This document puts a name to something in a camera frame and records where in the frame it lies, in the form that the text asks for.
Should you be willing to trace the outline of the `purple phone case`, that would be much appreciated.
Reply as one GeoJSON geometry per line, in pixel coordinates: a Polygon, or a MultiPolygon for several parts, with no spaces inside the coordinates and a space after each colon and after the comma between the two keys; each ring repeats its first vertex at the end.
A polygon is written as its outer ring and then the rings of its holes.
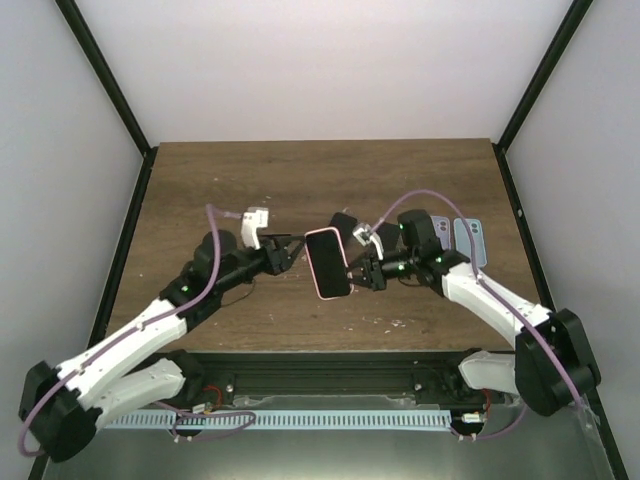
{"type": "Polygon", "coordinates": [[[448,217],[432,216],[431,217],[436,236],[440,240],[444,250],[451,248],[451,224],[448,217]]]}

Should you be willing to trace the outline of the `light blue phone case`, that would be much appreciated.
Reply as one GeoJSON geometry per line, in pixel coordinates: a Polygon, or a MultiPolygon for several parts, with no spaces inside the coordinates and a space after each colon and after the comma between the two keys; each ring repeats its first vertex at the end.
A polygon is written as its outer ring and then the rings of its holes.
{"type": "Polygon", "coordinates": [[[455,246],[460,253],[468,258],[471,258],[474,252],[477,266],[482,269],[488,263],[483,226],[479,219],[467,218],[466,221],[470,228],[471,235],[468,235],[461,218],[454,219],[453,233],[455,246]]]}

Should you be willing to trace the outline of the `phone from purple case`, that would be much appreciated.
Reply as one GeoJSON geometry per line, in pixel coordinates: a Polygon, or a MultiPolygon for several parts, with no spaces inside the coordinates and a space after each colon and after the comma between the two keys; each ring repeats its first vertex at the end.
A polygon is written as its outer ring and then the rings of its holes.
{"type": "Polygon", "coordinates": [[[397,224],[383,222],[376,230],[376,233],[380,237],[384,252],[397,248],[401,235],[401,229],[397,224]]]}

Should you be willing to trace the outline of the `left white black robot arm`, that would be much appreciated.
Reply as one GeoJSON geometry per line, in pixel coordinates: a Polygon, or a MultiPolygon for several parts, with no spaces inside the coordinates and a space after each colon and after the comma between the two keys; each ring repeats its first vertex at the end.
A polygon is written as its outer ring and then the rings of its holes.
{"type": "Polygon", "coordinates": [[[133,320],[71,359],[28,370],[18,412],[21,453],[64,462],[122,415],[175,397],[196,402],[205,381],[187,353],[148,367],[142,362],[209,319],[229,290],[290,270],[303,245],[301,235],[253,235],[239,248],[228,231],[207,233],[180,274],[133,320]],[[26,448],[28,434],[40,445],[34,452],[26,448]]]}

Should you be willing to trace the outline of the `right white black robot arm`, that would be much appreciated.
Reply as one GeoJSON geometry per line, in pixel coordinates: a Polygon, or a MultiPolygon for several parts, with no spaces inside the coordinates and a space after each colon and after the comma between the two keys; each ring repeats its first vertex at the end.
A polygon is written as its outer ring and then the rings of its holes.
{"type": "Polygon", "coordinates": [[[535,413],[551,416],[595,390],[601,373],[579,317],[529,302],[474,270],[464,254],[443,248],[431,217],[410,210],[398,217],[396,242],[384,246],[376,228],[360,223],[353,237],[366,251],[353,261],[356,284],[372,291],[389,280],[415,277],[419,285],[458,304],[503,337],[512,353],[476,351],[444,378],[458,403],[480,389],[520,397],[535,413]]]}

